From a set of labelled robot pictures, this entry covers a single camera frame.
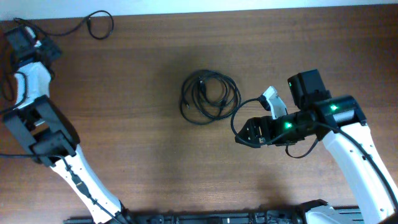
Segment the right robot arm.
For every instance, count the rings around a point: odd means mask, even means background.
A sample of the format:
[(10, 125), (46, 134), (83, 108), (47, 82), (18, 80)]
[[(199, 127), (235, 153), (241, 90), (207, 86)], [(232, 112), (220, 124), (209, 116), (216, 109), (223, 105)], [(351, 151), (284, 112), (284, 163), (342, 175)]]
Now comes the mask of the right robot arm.
[(270, 86), (256, 98), (269, 116), (246, 121), (235, 141), (251, 148), (288, 148), (314, 135), (341, 169), (356, 199), (363, 222), (397, 223), (397, 186), (371, 136), (366, 116), (351, 96), (333, 97), (318, 70), (287, 80), (297, 112), (288, 113), (277, 90)]

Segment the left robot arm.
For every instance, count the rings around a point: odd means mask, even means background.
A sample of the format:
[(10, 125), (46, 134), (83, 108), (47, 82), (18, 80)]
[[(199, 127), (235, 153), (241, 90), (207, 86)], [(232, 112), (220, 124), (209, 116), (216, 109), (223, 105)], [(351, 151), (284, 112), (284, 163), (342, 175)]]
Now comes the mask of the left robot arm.
[(5, 33), (16, 55), (17, 98), (3, 111), (3, 123), (25, 150), (25, 156), (51, 168), (73, 189), (94, 223), (132, 223), (127, 209), (99, 180), (86, 161), (80, 137), (50, 100), (52, 61), (60, 49), (48, 38), (38, 39), (27, 26)]

